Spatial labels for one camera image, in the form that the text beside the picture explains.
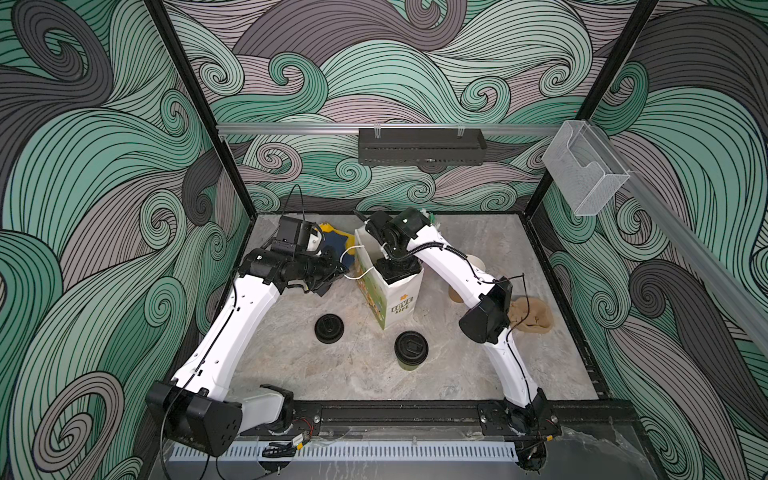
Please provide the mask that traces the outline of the white paper takeout bag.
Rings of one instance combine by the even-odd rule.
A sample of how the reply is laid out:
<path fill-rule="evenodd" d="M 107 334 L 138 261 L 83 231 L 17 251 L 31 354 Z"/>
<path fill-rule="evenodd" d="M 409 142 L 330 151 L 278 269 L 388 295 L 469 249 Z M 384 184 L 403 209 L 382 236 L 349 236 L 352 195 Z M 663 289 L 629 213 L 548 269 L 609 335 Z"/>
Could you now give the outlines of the white paper takeout bag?
<path fill-rule="evenodd" d="M 424 277 L 419 262 L 411 273 L 397 280 L 392 275 L 385 275 L 384 255 L 364 227 L 354 231 L 353 240 L 342 257 L 353 261 L 347 277 L 357 282 L 382 330 L 412 317 Z"/>

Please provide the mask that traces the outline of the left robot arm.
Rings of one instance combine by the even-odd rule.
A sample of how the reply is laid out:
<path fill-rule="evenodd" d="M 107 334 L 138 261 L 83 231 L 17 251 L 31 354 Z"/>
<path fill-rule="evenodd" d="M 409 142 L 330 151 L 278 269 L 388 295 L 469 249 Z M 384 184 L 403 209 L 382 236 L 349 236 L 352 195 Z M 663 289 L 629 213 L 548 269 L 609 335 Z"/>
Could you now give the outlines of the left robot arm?
<path fill-rule="evenodd" d="M 223 310 L 196 350 L 170 381 L 149 388 L 145 402 L 162 438 L 219 457 L 240 433 L 286 418 L 292 396 L 278 387 L 262 386 L 249 398 L 228 400 L 233 375 L 286 289 L 322 296 L 348 271 L 328 249 L 315 254 L 254 249 L 247 254 Z"/>

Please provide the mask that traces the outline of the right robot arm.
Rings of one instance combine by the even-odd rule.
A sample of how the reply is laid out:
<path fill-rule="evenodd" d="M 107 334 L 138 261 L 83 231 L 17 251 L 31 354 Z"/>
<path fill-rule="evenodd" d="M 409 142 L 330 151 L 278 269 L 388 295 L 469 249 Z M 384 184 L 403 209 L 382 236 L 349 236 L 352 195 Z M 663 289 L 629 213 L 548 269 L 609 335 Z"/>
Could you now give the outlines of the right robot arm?
<path fill-rule="evenodd" d="M 536 441 L 559 435 L 560 425 L 552 419 L 548 399 L 529 374 L 512 337 L 508 316 L 511 280 L 475 268 L 419 210 L 408 208 L 396 216 L 383 211 L 369 215 L 356 211 L 354 215 L 378 243 L 386 261 L 417 259 L 459 294 L 467 307 L 459 327 L 486 351 L 510 409 L 512 431 Z"/>

